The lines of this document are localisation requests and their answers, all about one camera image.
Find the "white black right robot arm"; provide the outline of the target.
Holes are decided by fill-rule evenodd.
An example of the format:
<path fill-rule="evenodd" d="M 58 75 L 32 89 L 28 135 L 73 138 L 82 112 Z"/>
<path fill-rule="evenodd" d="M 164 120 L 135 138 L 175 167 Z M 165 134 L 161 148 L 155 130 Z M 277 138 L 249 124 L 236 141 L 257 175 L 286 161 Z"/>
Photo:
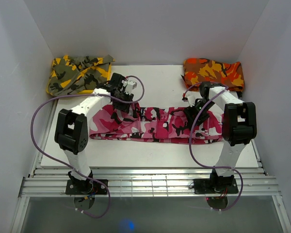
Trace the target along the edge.
<path fill-rule="evenodd" d="M 195 194 L 238 194 L 234 174 L 235 166 L 242 150 L 257 135 L 256 107 L 252 102 L 244 102 L 233 96 L 228 87 L 221 83 L 205 81 L 197 83 L 201 99 L 183 94 L 182 100 L 188 102 L 184 113 L 190 131 L 200 126 L 209 117 L 208 110 L 217 105 L 224 112 L 222 119 L 223 148 L 211 174 L 207 179 L 194 179 Z"/>

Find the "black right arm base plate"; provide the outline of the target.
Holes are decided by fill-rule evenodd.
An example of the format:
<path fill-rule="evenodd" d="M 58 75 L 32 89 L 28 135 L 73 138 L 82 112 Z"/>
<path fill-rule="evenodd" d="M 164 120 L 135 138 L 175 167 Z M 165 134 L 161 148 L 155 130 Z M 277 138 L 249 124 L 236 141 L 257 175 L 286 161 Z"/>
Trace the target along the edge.
<path fill-rule="evenodd" d="M 208 179 L 193 179 L 193 189 L 195 194 L 238 194 L 239 189 L 236 180 L 227 183 L 215 183 Z"/>

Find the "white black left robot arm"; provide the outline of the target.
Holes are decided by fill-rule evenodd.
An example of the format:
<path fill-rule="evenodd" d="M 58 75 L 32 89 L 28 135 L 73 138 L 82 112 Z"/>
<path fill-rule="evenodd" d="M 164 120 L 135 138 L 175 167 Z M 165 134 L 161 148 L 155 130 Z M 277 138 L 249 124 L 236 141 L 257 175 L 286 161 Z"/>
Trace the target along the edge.
<path fill-rule="evenodd" d="M 73 187 L 82 194 L 91 193 L 95 183 L 91 180 L 93 173 L 84 152 L 89 140 L 90 120 L 109 103 L 115 109 L 128 112 L 134 97 L 132 91 L 136 87 L 137 82 L 114 73 L 109 81 L 99 84 L 79 105 L 59 111 L 54 140 L 72 166 L 68 176 Z"/>

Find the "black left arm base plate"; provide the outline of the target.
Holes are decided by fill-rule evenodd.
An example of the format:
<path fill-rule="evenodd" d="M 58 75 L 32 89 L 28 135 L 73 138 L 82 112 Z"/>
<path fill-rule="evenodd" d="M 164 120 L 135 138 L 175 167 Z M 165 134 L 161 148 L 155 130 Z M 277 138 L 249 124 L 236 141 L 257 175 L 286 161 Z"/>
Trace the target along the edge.
<path fill-rule="evenodd" d="M 106 195 L 107 190 L 105 186 L 102 185 L 108 185 L 108 180 L 102 179 L 98 180 L 101 183 L 93 182 L 93 181 L 73 181 L 68 180 L 66 184 L 65 194 L 66 195 L 90 195 L 90 194 L 96 194 L 96 195 Z"/>

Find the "pink camouflage trousers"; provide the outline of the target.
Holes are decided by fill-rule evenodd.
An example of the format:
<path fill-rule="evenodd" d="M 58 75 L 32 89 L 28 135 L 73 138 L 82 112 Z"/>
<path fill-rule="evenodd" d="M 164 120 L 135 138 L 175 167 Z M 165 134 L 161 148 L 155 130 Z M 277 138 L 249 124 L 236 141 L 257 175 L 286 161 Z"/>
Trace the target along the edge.
<path fill-rule="evenodd" d="M 209 112 L 210 117 L 200 126 L 189 127 L 183 107 L 130 106 L 125 113 L 111 104 L 99 110 L 90 122 L 89 137 L 100 140 L 132 140 L 174 144 L 202 145 L 220 142 L 222 114 Z"/>

